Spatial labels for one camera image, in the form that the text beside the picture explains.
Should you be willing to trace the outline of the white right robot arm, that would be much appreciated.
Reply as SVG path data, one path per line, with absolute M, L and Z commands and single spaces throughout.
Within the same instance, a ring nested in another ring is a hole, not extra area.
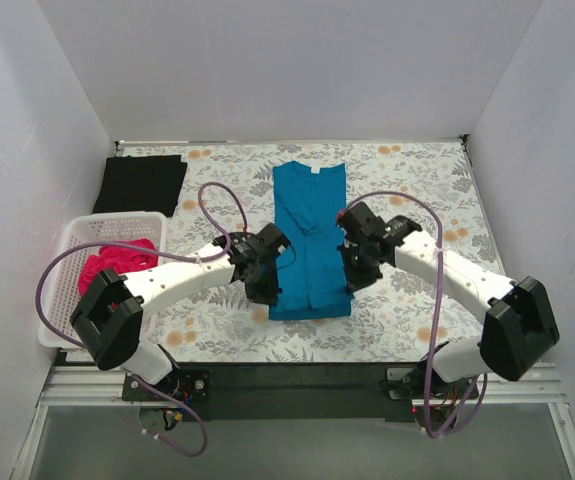
M 548 293 L 537 279 L 512 280 L 442 251 L 413 220 L 398 215 L 384 221 L 363 202 L 342 211 L 337 224 L 345 232 L 338 249 L 349 292 L 376 283 L 381 265 L 389 264 L 440 288 L 482 326 L 479 336 L 439 344 L 391 381 L 399 396 L 442 397 L 460 382 L 488 373 L 517 381 L 559 342 Z

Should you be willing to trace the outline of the blue t shirt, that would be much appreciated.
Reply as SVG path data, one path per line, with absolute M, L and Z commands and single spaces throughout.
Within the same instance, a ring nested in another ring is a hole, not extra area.
M 346 206 L 343 164 L 312 169 L 292 161 L 273 169 L 275 224 L 294 251 L 277 261 L 282 292 L 269 310 L 274 321 L 347 317 L 347 290 L 336 218 Z

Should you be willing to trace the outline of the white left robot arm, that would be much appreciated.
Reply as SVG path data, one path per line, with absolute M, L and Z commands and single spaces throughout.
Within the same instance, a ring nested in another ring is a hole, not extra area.
M 97 274 L 70 316 L 70 324 L 103 370 L 119 368 L 145 382 L 160 400 L 180 386 L 177 367 L 163 348 L 141 336 L 142 323 L 175 303 L 217 287 L 241 282 L 252 303 L 273 306 L 278 286 L 277 259 L 291 247 L 274 224 L 259 233 L 221 236 L 190 254 L 151 269 Z

